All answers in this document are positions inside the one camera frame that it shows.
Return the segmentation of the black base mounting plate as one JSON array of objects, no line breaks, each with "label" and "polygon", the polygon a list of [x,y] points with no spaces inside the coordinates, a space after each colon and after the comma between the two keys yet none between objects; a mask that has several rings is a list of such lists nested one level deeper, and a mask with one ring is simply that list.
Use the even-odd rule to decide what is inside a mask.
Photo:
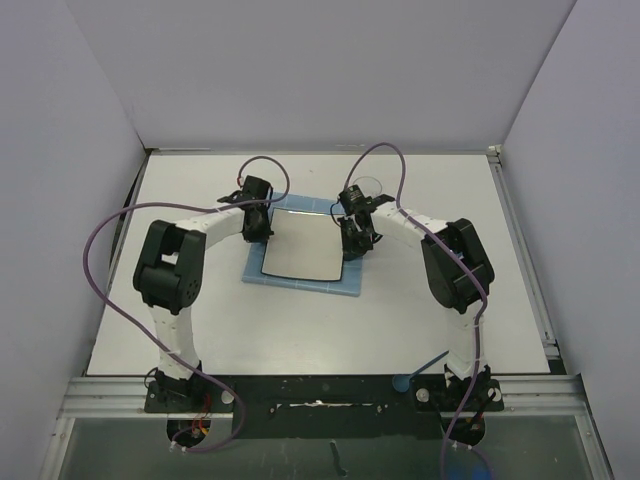
[{"label": "black base mounting plate", "polygon": [[167,433],[196,446],[215,416],[230,414],[239,438],[370,439],[406,436],[477,444],[487,413],[501,412],[500,385],[487,374],[474,386],[441,374],[417,375],[406,392],[389,375],[231,375],[212,384],[199,376],[170,385],[154,375],[144,410],[168,414]]}]

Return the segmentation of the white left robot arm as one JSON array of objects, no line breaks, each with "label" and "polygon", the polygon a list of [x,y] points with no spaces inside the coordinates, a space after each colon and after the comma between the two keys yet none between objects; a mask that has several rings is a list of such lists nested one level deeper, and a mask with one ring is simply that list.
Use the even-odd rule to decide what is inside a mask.
[{"label": "white left robot arm", "polygon": [[172,223],[152,222],[134,271],[133,287],[151,312],[156,336],[167,347],[160,353],[156,381],[168,388],[168,399],[180,410],[200,405],[204,387],[193,379],[201,368],[196,353],[191,306],[203,283],[205,253],[222,240],[240,234],[249,243],[264,243],[273,234],[268,202],[273,187],[249,176],[240,190],[218,200],[215,210]]}]

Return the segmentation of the blue plastic spoon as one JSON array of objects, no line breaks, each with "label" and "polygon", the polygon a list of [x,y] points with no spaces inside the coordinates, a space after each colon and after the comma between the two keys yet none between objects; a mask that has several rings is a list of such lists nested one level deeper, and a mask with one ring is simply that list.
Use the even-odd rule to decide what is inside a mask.
[{"label": "blue plastic spoon", "polygon": [[448,355],[449,351],[444,351],[433,359],[429,360],[424,365],[417,368],[414,372],[409,374],[396,374],[392,377],[392,387],[398,393],[406,393],[409,391],[411,381],[417,375],[421,374],[440,360],[444,359]]}]

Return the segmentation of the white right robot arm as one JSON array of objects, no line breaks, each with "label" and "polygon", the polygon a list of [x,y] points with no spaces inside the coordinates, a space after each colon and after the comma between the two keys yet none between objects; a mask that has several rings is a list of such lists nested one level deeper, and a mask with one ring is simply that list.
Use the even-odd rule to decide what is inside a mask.
[{"label": "white right robot arm", "polygon": [[488,306],[494,269],[473,224],[444,221],[404,209],[387,194],[366,196],[356,185],[338,194],[344,215],[337,219],[343,258],[355,260],[389,237],[419,251],[429,290],[448,314],[445,395],[459,409],[481,396],[475,377],[487,366],[482,353],[482,315]]}]

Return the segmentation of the square white plate dark rim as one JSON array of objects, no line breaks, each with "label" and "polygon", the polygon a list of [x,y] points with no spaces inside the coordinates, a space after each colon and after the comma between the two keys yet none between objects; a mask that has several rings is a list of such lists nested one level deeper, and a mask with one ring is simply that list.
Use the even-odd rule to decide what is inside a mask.
[{"label": "square white plate dark rim", "polygon": [[318,282],[342,277],[341,232],[329,214],[276,208],[273,235],[266,244],[261,272],[268,276]]}]

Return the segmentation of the clear drinking glass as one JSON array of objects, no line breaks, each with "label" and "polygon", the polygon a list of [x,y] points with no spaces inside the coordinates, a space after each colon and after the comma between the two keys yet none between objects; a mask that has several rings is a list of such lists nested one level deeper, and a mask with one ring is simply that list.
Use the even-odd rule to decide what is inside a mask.
[{"label": "clear drinking glass", "polygon": [[363,175],[352,179],[349,185],[358,186],[363,195],[367,197],[377,197],[382,194],[384,190],[382,182],[377,178],[369,175]]}]

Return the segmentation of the aluminium table frame rail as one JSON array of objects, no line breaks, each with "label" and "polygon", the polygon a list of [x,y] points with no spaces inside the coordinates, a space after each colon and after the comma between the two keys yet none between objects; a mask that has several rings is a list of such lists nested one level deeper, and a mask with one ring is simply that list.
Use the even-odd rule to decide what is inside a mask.
[{"label": "aluminium table frame rail", "polygon": [[487,161],[551,370],[548,375],[514,377],[512,383],[515,390],[507,393],[507,410],[504,414],[509,417],[573,416],[589,473],[594,479],[611,479],[613,472],[589,405],[584,382],[579,375],[569,375],[566,371],[561,347],[507,186],[502,153],[502,145],[489,146],[486,150]]}]

